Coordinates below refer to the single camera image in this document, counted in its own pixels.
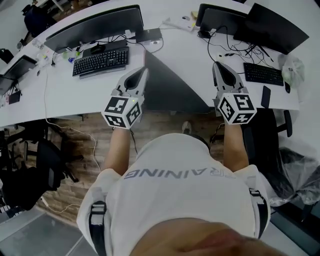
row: black keyboard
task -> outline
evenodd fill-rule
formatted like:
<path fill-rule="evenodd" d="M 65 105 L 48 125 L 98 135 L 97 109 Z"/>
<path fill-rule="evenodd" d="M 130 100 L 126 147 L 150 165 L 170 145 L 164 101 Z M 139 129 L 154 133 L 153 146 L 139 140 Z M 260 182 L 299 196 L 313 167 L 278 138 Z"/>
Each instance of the black keyboard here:
<path fill-rule="evenodd" d="M 245 80 L 248 82 L 284 86 L 281 70 L 246 62 L 243 67 Z"/>
<path fill-rule="evenodd" d="M 129 47 L 108 50 L 76 59 L 72 76 L 89 75 L 107 70 L 118 70 L 129 63 Z"/>

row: plastic bag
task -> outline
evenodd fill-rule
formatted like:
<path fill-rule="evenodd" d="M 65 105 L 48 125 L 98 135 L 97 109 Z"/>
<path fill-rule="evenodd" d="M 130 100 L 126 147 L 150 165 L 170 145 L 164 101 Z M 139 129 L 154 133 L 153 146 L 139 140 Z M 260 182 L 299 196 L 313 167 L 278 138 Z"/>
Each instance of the plastic bag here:
<path fill-rule="evenodd" d="M 297 88 L 305 81 L 305 65 L 293 55 L 281 54 L 278 58 L 279 66 L 282 68 L 282 77 L 291 87 Z"/>
<path fill-rule="evenodd" d="M 286 178 L 288 182 L 270 180 L 277 197 L 270 198 L 270 205 L 281 206 L 293 198 L 300 197 L 304 204 L 312 205 L 320 200 L 320 166 L 316 159 L 298 154 L 289 148 L 279 149 L 281 170 L 277 175 Z"/>

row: mouse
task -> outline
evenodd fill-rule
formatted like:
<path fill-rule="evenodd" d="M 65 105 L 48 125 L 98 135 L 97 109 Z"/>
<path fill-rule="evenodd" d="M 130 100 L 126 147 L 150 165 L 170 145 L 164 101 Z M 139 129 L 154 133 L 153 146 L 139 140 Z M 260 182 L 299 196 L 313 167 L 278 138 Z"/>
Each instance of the mouse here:
<path fill-rule="evenodd" d="M 90 49 L 91 54 L 103 53 L 106 47 L 103 44 L 98 44 Z"/>
<path fill-rule="evenodd" d="M 289 94 L 291 91 L 291 87 L 287 82 L 284 82 L 285 91 Z"/>

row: white t-shirt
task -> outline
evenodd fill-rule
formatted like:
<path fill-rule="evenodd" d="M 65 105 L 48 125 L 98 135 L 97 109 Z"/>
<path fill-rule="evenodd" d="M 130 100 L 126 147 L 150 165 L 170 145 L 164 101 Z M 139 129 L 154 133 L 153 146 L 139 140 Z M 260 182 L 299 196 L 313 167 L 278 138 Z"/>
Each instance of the white t-shirt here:
<path fill-rule="evenodd" d="M 124 176 L 112 169 L 101 172 L 81 204 L 77 224 L 94 248 L 89 232 L 91 205 L 106 202 L 108 256 L 128 256 L 150 228 L 178 218 L 222 222 L 254 237 L 248 187 L 259 190 L 268 201 L 255 165 L 233 173 L 214 160 L 198 139 L 167 134 L 145 145 Z"/>

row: black monitor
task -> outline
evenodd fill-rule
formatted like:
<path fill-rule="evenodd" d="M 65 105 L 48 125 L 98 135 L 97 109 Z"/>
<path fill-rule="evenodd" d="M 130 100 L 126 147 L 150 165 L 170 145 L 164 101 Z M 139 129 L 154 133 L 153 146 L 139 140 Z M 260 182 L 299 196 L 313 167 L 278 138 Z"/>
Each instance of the black monitor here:
<path fill-rule="evenodd" d="M 129 5 L 103 11 L 73 23 L 46 38 L 47 47 L 58 53 L 65 47 L 75 48 L 82 43 L 124 34 L 126 30 L 141 32 L 144 23 L 139 5 Z"/>
<path fill-rule="evenodd" d="M 247 17 L 246 13 L 210 4 L 201 4 L 198 13 L 203 14 L 202 16 L 198 15 L 197 18 L 197 22 L 201 21 L 201 31 L 209 32 L 211 29 L 218 29 L 221 26 L 226 26 L 227 30 L 222 28 L 218 30 L 217 33 L 232 36 Z"/>
<path fill-rule="evenodd" d="M 309 36 L 296 25 L 255 3 L 233 39 L 288 54 Z"/>
<path fill-rule="evenodd" d="M 4 95 L 29 69 L 33 69 L 36 63 L 26 55 L 18 59 L 5 74 L 0 75 L 0 95 Z"/>

